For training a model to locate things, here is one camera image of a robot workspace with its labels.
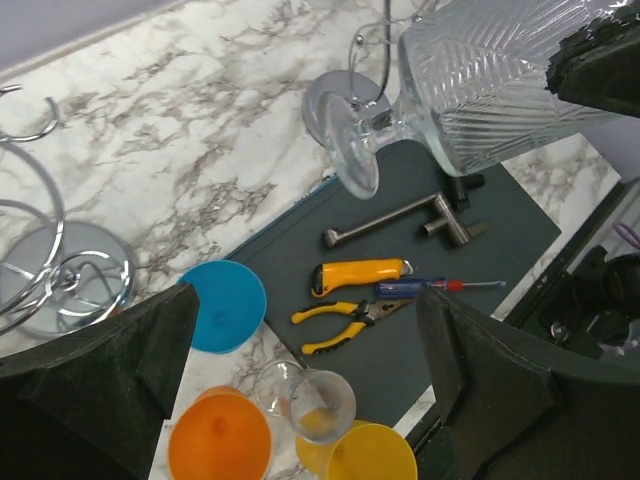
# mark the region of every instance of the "blue screwdriver handle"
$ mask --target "blue screwdriver handle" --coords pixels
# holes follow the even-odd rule
[[[400,280],[387,280],[376,284],[376,297],[380,300],[395,298],[413,298],[418,295],[420,287],[428,284],[424,278],[404,278]]]

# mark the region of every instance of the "yellow pliers handle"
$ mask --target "yellow pliers handle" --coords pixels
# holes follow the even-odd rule
[[[342,333],[336,335],[331,340],[326,340],[324,342],[306,343],[302,346],[302,353],[305,355],[314,355],[316,353],[333,350],[347,343],[353,337],[358,335],[364,328],[373,325],[373,320],[366,315],[366,308],[366,301],[361,303],[321,302],[294,313],[291,317],[291,322],[296,325],[310,317],[320,315],[321,313],[343,313],[354,317],[354,320],[342,331]]]

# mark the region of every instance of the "black object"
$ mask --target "black object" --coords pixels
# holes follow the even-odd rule
[[[612,215],[617,216],[617,207],[626,202],[628,195],[633,195],[632,184],[617,183],[611,189],[529,291],[511,310],[504,323],[521,328],[545,341],[551,342],[553,340],[549,329],[541,326],[540,313],[554,301],[558,286],[563,285],[568,276],[566,271],[587,248],[593,236],[601,232],[602,229],[610,231],[606,219]],[[635,368],[631,352],[627,352],[624,357],[615,357],[615,359],[624,359],[624,362],[616,361],[616,363],[624,363],[630,368]],[[438,480],[458,480],[460,478],[450,437],[448,429],[442,427],[435,407],[428,410],[407,435],[407,441],[413,447],[416,455],[419,478]]]
[[[147,479],[198,314],[189,285],[0,361],[0,478]]]
[[[507,281],[507,288],[458,294],[489,314],[546,251],[558,229],[513,177],[496,166],[485,171],[486,186],[471,193],[473,208],[459,214],[465,224],[488,220],[491,230],[461,249],[450,248],[444,238],[421,236],[419,226],[433,217],[419,209],[327,250],[320,234],[328,228],[358,225],[445,187],[437,162],[416,142],[390,145],[378,153],[378,160],[380,188],[371,200],[360,201],[333,181],[230,258],[247,265],[264,283],[269,298],[266,321],[289,351],[303,365],[343,375],[358,399],[358,418],[395,425],[430,383],[413,309],[395,312],[344,348],[302,355],[303,344],[332,338],[349,321],[327,314],[307,324],[291,323],[294,312],[316,300],[308,281],[313,268],[325,262],[403,258],[423,278]],[[354,299],[373,300],[373,285],[341,288],[324,298]]]
[[[453,209],[457,212],[471,207],[468,190],[483,187],[486,182],[484,175],[481,173],[474,173],[466,177],[450,177],[444,172],[442,174],[446,177],[447,181],[445,195]]]
[[[634,478],[640,375],[423,289],[418,324],[460,478]]]
[[[640,1],[560,42],[547,71],[561,100],[640,117]]]
[[[555,343],[599,358],[598,343],[621,345],[629,324],[640,317],[640,255],[605,261],[607,251],[595,247],[573,275],[566,274],[539,321]]]
[[[311,290],[318,296],[324,293],[324,265],[316,265],[311,273]]]

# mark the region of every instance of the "marble countertop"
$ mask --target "marble countertop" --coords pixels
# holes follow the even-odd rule
[[[34,129],[46,119],[42,98],[63,112],[61,128],[25,148],[58,182],[68,217],[106,227],[136,252],[138,293],[173,284],[189,267],[221,258],[293,206],[333,173],[305,131],[300,105],[309,81],[344,68],[351,35],[379,18],[370,0],[337,12],[299,0],[193,1],[58,58],[3,84],[25,91],[0,102],[0,129]],[[409,15],[409,0],[394,15]],[[380,75],[380,45],[363,50],[359,71]],[[397,93],[392,74],[388,95]],[[505,164],[562,234],[497,309],[502,319],[618,180],[581,136]],[[46,195],[0,151],[2,197],[47,210]],[[20,233],[0,215],[0,247]],[[35,341],[0,339],[0,357]],[[251,394],[260,368],[288,353],[269,330],[237,351],[192,350],[173,418],[164,425],[150,478],[170,478],[166,449],[176,419],[203,390],[231,384]],[[427,390],[395,426],[406,434],[432,405]],[[310,478],[298,465],[293,433],[272,419],[269,479]]]

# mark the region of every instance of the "dark gray cutting board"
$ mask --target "dark gray cutting board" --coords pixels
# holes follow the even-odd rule
[[[324,248],[321,233],[327,228],[348,229],[444,188],[435,160],[418,143],[395,143],[379,152],[378,159],[381,182],[373,199],[358,200],[340,182],[330,182],[229,258],[247,265],[264,282],[266,321],[285,346],[303,364],[343,375],[355,391],[358,418],[393,426],[430,384],[415,307],[405,307],[335,351],[304,356],[302,344],[331,338],[349,323],[346,316],[325,314],[291,324],[296,310],[319,301],[310,293],[314,267],[323,262],[401,257],[421,277],[506,280],[506,288],[459,294],[490,314],[559,231],[511,175],[496,166],[483,172],[486,185],[470,192],[471,209],[460,214],[467,225],[489,220],[492,228],[460,249],[450,249],[442,236],[427,239],[419,234],[419,227],[433,218],[427,209],[331,250]],[[323,300],[365,298],[374,300],[373,286],[340,288]]]

